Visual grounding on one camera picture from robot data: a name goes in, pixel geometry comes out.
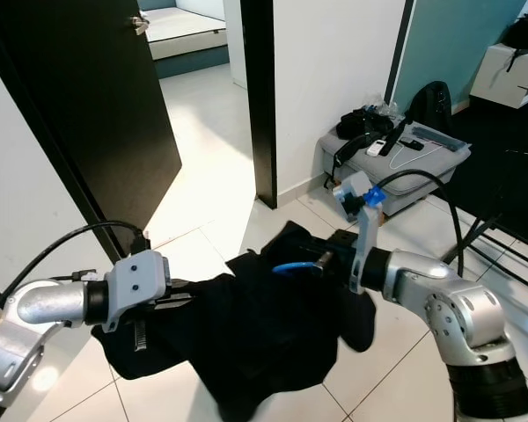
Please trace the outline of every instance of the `teal wall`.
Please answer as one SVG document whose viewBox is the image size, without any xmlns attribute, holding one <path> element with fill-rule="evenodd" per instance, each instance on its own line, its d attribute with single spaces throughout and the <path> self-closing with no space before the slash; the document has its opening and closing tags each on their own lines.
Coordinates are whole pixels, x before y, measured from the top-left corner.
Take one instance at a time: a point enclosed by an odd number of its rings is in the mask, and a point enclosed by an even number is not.
<svg viewBox="0 0 528 422">
<path fill-rule="evenodd" d="M 448 84 L 451 103 L 469 91 L 488 46 L 515 21 L 526 0 L 416 0 L 394 101 L 406 110 L 425 84 Z"/>
<path fill-rule="evenodd" d="M 152 9 L 164 9 L 165 7 L 176 7 L 176 0 L 137 0 L 142 11 Z"/>
</svg>

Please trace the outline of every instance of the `black strap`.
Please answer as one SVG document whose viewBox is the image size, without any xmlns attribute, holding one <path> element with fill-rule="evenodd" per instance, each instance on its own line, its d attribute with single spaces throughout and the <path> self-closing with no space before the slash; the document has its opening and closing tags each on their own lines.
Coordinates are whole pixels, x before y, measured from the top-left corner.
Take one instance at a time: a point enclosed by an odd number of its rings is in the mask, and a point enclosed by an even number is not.
<svg viewBox="0 0 528 422">
<path fill-rule="evenodd" d="M 509 64 L 509 67 L 507 68 L 507 73 L 510 72 L 510 70 L 512 69 L 512 65 L 514 64 L 514 61 L 520 56 L 520 50 L 517 50 L 514 52 L 514 54 L 512 55 L 512 59 L 510 59 L 510 64 Z"/>
</svg>

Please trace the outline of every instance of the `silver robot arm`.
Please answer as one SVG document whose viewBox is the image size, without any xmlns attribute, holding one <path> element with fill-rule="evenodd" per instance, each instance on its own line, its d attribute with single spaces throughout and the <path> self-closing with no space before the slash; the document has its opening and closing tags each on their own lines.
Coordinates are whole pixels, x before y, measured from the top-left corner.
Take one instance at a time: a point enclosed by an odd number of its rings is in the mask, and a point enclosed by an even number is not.
<svg viewBox="0 0 528 422">
<path fill-rule="evenodd" d="M 143 251 L 115 263 L 101 281 L 35 280 L 15 290 L 0 316 L 0 417 L 61 328 L 85 323 L 115 331 L 123 312 L 156 300 L 171 286 L 166 258 Z"/>
<path fill-rule="evenodd" d="M 342 213 L 357 219 L 360 229 L 351 290 L 380 291 L 426 323 L 450 375 L 458 421 L 528 422 L 526 379 L 495 295 L 439 260 L 376 248 L 381 207 L 357 200 L 370 189 L 365 174 L 357 173 L 334 190 Z"/>
</svg>

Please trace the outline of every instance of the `door frame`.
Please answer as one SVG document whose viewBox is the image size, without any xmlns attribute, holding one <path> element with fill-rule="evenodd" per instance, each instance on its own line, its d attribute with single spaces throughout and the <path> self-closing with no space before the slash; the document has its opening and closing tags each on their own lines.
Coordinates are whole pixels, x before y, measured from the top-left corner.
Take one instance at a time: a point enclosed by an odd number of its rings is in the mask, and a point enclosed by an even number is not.
<svg viewBox="0 0 528 422">
<path fill-rule="evenodd" d="M 397 86 L 397 78 L 399 77 L 400 65 L 403 60 L 403 50 L 407 43 L 408 30 L 411 25 L 415 4 L 416 0 L 405 0 L 405 7 L 403 8 L 403 16 L 397 34 L 397 42 L 395 43 L 395 52 L 393 53 L 389 79 L 387 80 L 387 87 L 385 88 L 384 101 L 387 104 L 393 100 L 393 94 L 395 93 L 395 87 Z"/>
<path fill-rule="evenodd" d="M 240 0 L 256 196 L 278 207 L 273 0 Z"/>
</svg>

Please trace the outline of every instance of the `mattress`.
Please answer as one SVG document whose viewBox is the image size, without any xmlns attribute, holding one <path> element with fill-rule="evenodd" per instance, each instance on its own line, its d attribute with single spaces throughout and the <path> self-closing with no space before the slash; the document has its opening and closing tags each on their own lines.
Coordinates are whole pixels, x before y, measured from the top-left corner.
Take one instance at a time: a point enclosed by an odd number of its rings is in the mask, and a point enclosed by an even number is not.
<svg viewBox="0 0 528 422">
<path fill-rule="evenodd" d="M 208 18 L 177 7 L 147 11 L 147 29 L 153 60 L 227 45 L 222 20 Z"/>
</svg>

